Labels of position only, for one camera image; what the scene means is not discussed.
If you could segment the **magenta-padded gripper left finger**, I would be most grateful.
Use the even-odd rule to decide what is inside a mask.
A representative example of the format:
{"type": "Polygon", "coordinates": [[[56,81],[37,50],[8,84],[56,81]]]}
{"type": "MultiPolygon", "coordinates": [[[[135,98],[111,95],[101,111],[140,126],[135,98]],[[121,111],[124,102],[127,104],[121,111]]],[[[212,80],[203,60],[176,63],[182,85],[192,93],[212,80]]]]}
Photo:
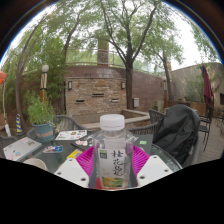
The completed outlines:
{"type": "Polygon", "coordinates": [[[77,158],[67,158],[57,169],[55,175],[81,187],[88,188],[92,171],[93,148],[90,147],[77,158]]]}

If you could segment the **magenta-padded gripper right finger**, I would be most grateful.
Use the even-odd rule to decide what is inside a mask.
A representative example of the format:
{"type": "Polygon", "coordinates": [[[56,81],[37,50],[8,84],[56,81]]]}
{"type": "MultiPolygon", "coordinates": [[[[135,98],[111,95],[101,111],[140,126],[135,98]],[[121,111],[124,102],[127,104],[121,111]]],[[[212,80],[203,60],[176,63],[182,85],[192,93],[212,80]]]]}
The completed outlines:
{"type": "Polygon", "coordinates": [[[137,146],[133,148],[130,174],[132,187],[143,187],[172,173],[173,171],[158,155],[148,155],[137,146]]]}

